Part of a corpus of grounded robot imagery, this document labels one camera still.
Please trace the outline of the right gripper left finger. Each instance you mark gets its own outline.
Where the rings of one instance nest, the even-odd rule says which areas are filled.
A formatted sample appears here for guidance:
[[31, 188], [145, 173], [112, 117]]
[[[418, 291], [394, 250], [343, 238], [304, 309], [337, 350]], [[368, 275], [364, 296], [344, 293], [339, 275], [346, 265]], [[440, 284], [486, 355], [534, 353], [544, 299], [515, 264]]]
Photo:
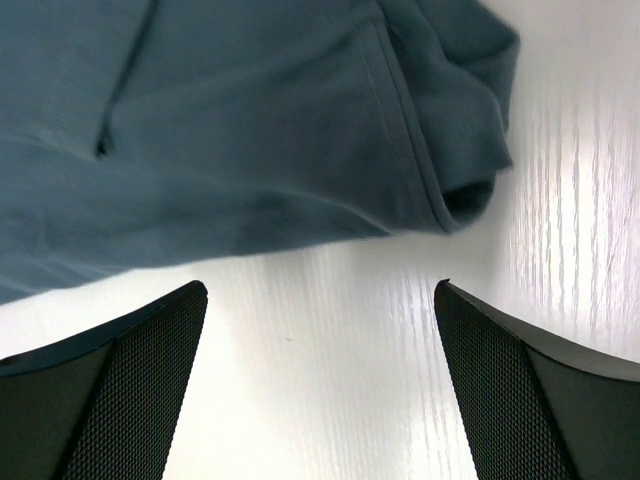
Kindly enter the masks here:
[[3, 359], [2, 478], [162, 478], [207, 303], [204, 284], [192, 281]]

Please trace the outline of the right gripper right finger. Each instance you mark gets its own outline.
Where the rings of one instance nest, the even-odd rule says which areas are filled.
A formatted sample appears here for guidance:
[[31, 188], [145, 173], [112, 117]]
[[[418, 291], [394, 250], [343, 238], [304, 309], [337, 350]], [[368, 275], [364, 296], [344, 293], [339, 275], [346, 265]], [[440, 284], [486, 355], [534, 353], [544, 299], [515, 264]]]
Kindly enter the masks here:
[[510, 316], [448, 280], [434, 310], [480, 479], [636, 479], [639, 365]]

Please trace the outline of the blue-grey t-shirt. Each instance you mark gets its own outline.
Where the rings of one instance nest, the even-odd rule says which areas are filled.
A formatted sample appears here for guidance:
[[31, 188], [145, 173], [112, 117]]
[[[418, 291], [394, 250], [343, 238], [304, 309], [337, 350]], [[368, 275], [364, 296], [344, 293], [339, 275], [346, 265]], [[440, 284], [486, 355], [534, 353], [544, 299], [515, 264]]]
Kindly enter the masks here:
[[5, 1], [1, 300], [456, 232], [519, 46], [477, 1]]

